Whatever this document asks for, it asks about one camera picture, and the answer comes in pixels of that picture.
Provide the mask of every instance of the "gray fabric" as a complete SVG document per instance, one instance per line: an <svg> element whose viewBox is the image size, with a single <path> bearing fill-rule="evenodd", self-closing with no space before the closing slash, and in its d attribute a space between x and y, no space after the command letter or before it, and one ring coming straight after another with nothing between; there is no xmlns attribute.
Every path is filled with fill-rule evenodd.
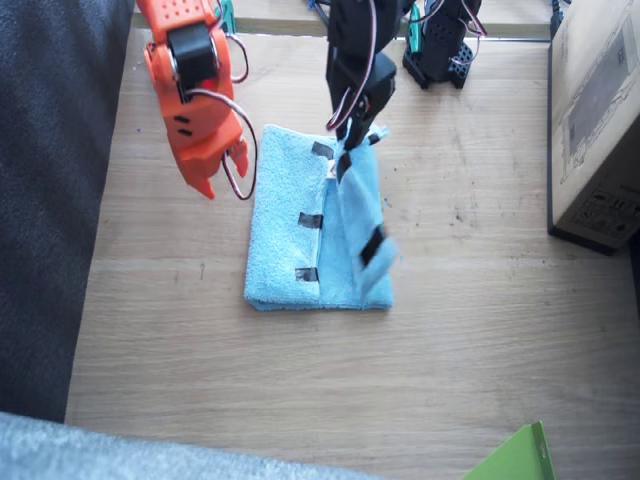
<svg viewBox="0 0 640 480"><path fill-rule="evenodd" d="M347 470L124 440L0 413L0 472L18 479L371 480Z"/></svg>
<svg viewBox="0 0 640 480"><path fill-rule="evenodd" d="M64 419L132 11L2 2L0 410Z"/></svg>

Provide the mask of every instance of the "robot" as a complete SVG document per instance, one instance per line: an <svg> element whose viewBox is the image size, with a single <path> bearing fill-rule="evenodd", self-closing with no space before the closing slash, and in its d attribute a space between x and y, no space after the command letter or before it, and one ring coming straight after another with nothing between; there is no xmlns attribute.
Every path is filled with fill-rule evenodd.
<svg viewBox="0 0 640 480"><path fill-rule="evenodd" d="M424 24L422 32L430 35L428 38L442 25L455 30L455 35L439 43L434 41L431 48L405 54L405 66L411 65L410 72L419 83L420 79L449 79L442 71L461 62L456 55L466 47L464 32L469 31L469 21L477 22L475 15L480 8L480 0L435 1L438 3L427 3L427 14L414 23ZM138 0L153 33L145 60L171 149L187 184L213 199L209 177L222 165L236 195L246 200L255 188L255 175L250 192L243 195L229 167L229 162L235 164L242 177L248 171L248 148L240 118L249 125L254 143L256 135L242 108L233 101L233 84L244 80L246 74L232 78L227 40L241 46L245 61L246 51L238 37L221 28L224 10L220 0L215 2ZM397 36L400 21L414 2L331 1L326 81L335 113L327 130L344 141L347 151L360 145L395 91L396 66L382 50ZM257 146L254 150L257 161Z"/></svg>

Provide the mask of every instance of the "wire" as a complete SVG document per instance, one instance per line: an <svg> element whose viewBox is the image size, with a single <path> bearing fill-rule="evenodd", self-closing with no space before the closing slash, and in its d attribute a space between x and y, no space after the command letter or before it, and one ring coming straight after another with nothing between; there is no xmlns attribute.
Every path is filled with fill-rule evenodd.
<svg viewBox="0 0 640 480"><path fill-rule="evenodd" d="M313 6L316 9L316 11L318 12L318 15L320 16L320 20L322 20L322 23L324 23L324 26L328 27L329 26L329 17L327 16L327 14L324 12L322 7L320 6L320 2L314 3Z"/></svg>
<svg viewBox="0 0 640 480"><path fill-rule="evenodd" d="M241 75L239 77L234 77L234 76L231 77L231 82L233 82L233 83L242 83L249 76L249 58L247 57L247 49L245 48L244 43L242 43L242 40L240 40L240 38L238 38L237 35L234 35L233 33L225 33L225 37L227 37L227 38L233 40L234 42L236 42L236 44L242 50L242 54L244 55L244 63L247 66L247 69L245 70L243 75Z"/></svg>
<svg viewBox="0 0 640 480"><path fill-rule="evenodd" d="M236 179L233 177L233 174L229 169L229 165L227 165L227 160L229 158L229 155L227 154L227 152L224 153L224 157L222 158L222 167L224 168L224 172L227 174L227 178L229 179L229 183L231 184L231 188L233 189L233 192L236 194L236 196L240 200L249 200L253 196L253 191L256 188L256 177L258 175L258 140L256 138L256 132L253 129L253 125L251 124L251 120L249 120L249 116L245 113L245 111L242 109L240 105L238 105L236 102L231 100L226 95L222 95L217 92L212 92L211 90L207 90L205 88L192 88L191 90L187 90L185 93L187 95L204 95L206 97L213 98L214 100L224 103L227 107L229 107L231 110L237 113L249 127L249 130L251 131L251 136L253 137L253 145L255 147L255 159L253 162L253 165L254 165L253 180L251 181L251 190L249 190L248 195L242 194L242 192L240 191L240 187L238 187Z"/></svg>
<svg viewBox="0 0 640 480"><path fill-rule="evenodd" d="M360 95L362 95L364 86L367 83L367 80L369 80L369 75L371 74L371 69L373 68L373 59L376 54L376 37L378 36L378 18L376 16L376 6L375 6L375 3L373 2L374 0L369 0L369 9L371 10L371 45L369 46L369 58L367 59L367 70L364 73L362 82L360 83L360 86L358 87L358 90L354 95L353 100L351 101L351 105L349 105L349 108L347 109L346 113L341 115L340 112L342 111L342 107L344 107L344 102L347 97L347 94L349 93L349 89L347 89L344 96L342 97L342 101L340 102L338 109L334 112L329 122L327 122L327 130L330 132L336 130L337 128L340 128L342 124L349 118L349 115L351 115L351 112L353 111L356 104L358 103L358 98L360 97Z"/></svg>
<svg viewBox="0 0 640 480"><path fill-rule="evenodd" d="M475 30L471 30L469 28L469 25L465 23L467 32L475 34L475 35L478 35L478 36L481 36L481 37L486 37L487 36L487 30L484 28L484 25L482 25L482 23L480 23L480 20L478 20L478 17L476 16L476 14L473 13L471 11L471 9L467 6L467 2L465 2L464 0L461 0L461 1L462 1L462 6L467 11L467 15L469 15L469 17L471 17L471 22L473 23L473 26L475 27Z"/></svg>
<svg viewBox="0 0 640 480"><path fill-rule="evenodd" d="M427 9L425 8L425 15L416 20L409 20L409 25L412 25L414 23L426 22L427 20L432 18L436 13L438 13L438 10L440 10L440 8L442 8L442 5L444 5L444 2L445 0L440 0L440 2L436 6L431 7L431 10L429 10L429 13L426 13Z"/></svg>

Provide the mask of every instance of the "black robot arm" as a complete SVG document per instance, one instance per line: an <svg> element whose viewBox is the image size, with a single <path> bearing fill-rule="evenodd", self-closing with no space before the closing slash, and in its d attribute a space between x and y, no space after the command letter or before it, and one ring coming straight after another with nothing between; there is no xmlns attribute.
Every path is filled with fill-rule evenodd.
<svg viewBox="0 0 640 480"><path fill-rule="evenodd" d="M347 150L362 142L395 91L396 66L381 50L414 1L331 1L326 78L335 114L327 128L347 137Z"/></svg>

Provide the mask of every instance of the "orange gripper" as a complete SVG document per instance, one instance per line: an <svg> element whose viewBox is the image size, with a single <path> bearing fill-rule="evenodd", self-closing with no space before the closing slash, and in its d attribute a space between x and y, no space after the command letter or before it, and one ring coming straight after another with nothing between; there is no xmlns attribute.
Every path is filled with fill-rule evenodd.
<svg viewBox="0 0 640 480"><path fill-rule="evenodd" d="M219 65L215 76L198 87L233 100L231 59L225 33L218 26L209 0L137 1L153 33L153 41L146 46L144 56L173 156L187 184L213 199L215 193L209 177L218 171L226 152L230 152L238 174L241 177L247 174L249 159L242 124L227 105L208 97L194 96L183 103L177 83L179 72L175 72L172 65L167 34L204 22L215 43Z"/></svg>

